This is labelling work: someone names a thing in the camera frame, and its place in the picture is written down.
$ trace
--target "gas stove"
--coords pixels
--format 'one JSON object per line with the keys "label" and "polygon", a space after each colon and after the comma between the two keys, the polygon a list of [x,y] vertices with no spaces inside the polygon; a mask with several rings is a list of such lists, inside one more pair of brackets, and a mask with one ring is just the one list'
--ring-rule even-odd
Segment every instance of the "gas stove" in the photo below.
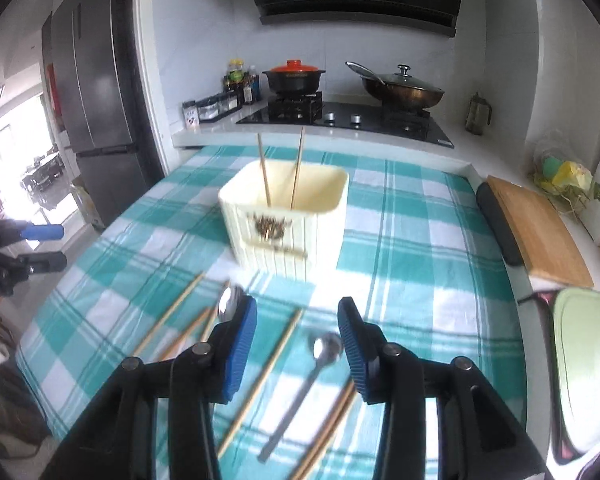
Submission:
{"label": "gas stove", "polygon": [[453,147],[426,110],[404,110],[387,104],[369,106],[324,102],[321,92],[293,99],[271,98],[267,107],[237,121],[237,124],[310,124],[364,130]]}

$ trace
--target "refrigerator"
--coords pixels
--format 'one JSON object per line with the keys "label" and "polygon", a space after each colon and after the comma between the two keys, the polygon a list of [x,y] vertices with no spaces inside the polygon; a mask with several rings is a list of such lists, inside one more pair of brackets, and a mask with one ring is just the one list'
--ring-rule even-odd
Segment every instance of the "refrigerator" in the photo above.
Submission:
{"label": "refrigerator", "polygon": [[51,30],[62,120],[109,226],[164,176],[139,78],[132,0],[64,0]]}

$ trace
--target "lid handle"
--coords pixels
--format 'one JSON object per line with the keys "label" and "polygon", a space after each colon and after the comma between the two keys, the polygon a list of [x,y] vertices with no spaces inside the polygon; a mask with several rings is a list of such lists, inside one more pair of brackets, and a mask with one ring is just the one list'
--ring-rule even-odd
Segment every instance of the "lid handle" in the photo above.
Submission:
{"label": "lid handle", "polygon": [[405,77],[411,77],[411,75],[407,74],[411,67],[409,65],[398,65],[398,69],[400,69],[400,75]]}

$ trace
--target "wooden cutting board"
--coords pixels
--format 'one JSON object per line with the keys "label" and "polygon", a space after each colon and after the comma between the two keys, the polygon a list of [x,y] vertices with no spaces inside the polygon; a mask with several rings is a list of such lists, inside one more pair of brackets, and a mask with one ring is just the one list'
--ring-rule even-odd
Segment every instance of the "wooden cutting board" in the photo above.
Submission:
{"label": "wooden cutting board", "polygon": [[491,175],[487,183],[498,199],[530,276],[593,287],[580,251],[545,196]]}

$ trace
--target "metal spoon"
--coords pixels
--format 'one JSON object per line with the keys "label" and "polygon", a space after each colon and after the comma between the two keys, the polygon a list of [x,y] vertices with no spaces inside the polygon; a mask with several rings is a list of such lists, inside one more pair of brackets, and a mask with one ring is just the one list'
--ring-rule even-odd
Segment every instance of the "metal spoon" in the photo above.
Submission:
{"label": "metal spoon", "polygon": [[200,336],[200,341],[209,339],[216,317],[218,317],[220,323],[222,323],[229,321],[234,316],[238,301],[240,301],[240,298],[243,296],[244,289],[240,285],[232,285],[230,282],[224,284],[224,289],[218,297],[216,307],[209,314],[209,318],[206,321],[205,329]]}
{"label": "metal spoon", "polygon": [[340,355],[342,354],[342,339],[336,333],[327,332],[314,340],[313,350],[315,367],[304,380],[294,402],[285,413],[285,416],[282,417],[282,420],[278,423],[276,431],[273,432],[269,437],[269,441],[260,451],[260,454],[258,455],[258,460],[260,462],[266,462],[273,450],[276,449],[276,446],[285,434],[286,428],[289,427],[289,424],[296,416],[306,394],[309,393],[309,390],[315,383],[315,380],[318,378],[322,369],[333,364],[340,358]]}

